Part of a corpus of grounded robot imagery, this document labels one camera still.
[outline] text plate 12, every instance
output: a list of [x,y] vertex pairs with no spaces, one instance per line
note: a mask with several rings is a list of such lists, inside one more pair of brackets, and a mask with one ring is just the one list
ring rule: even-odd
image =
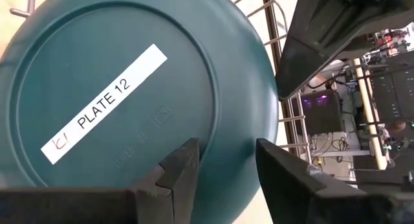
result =
[[161,50],[151,45],[41,148],[47,159],[57,163],[166,60]]

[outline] label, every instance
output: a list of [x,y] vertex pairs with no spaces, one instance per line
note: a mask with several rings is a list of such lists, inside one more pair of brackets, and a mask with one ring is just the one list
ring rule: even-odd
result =
[[151,45],[41,148],[46,158],[57,163],[166,60],[161,50]]

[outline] white label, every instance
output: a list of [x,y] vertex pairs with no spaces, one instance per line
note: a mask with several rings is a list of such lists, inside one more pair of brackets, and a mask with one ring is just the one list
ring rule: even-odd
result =
[[55,164],[166,60],[160,49],[151,45],[41,148],[47,159]]

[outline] wire rack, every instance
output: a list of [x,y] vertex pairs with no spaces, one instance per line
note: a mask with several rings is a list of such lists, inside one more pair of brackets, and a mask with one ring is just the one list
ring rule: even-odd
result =
[[[242,0],[235,0],[234,3],[237,5],[240,1],[242,1]],[[279,11],[282,15],[282,18],[283,18],[283,23],[285,25],[285,29],[286,29],[286,31],[288,31],[288,24],[287,24],[287,19],[286,19],[285,12],[283,11],[281,5],[276,0],[269,0],[267,3],[263,4],[262,6],[255,9],[251,13],[246,14],[246,17],[247,18],[252,17],[255,14],[257,14],[258,12],[263,11],[266,8],[269,8],[269,7],[274,6],[274,5],[276,5],[277,8],[279,9]],[[35,9],[35,6],[36,6],[36,0],[28,0],[26,10],[11,8],[10,13],[15,15],[15,16],[20,16],[20,17],[27,18],[31,15],[31,13],[33,13],[33,11]],[[271,45],[273,43],[278,43],[281,39],[284,39],[286,37],[287,37],[287,34],[282,35],[282,36],[278,36],[274,39],[269,40],[268,42],[265,42],[263,45],[267,46],[267,45]],[[310,151],[310,148],[309,148],[309,140],[308,140],[306,125],[305,125],[305,115],[303,114],[303,107],[302,107],[300,92],[298,92],[296,94],[296,101],[298,103],[299,115],[296,116],[296,117],[294,116],[292,100],[288,99],[287,104],[288,104],[288,107],[289,107],[288,112],[289,112],[290,117],[289,118],[283,118],[283,119],[279,120],[279,122],[291,122],[292,123],[294,144],[286,144],[286,145],[282,145],[282,146],[279,146],[279,147],[282,147],[282,148],[305,148],[306,160],[309,163],[311,163],[312,162],[312,156],[311,156],[311,151]],[[301,125],[302,135],[303,135],[303,143],[298,143],[298,133],[296,132],[296,121],[297,120],[300,120],[300,125]]]

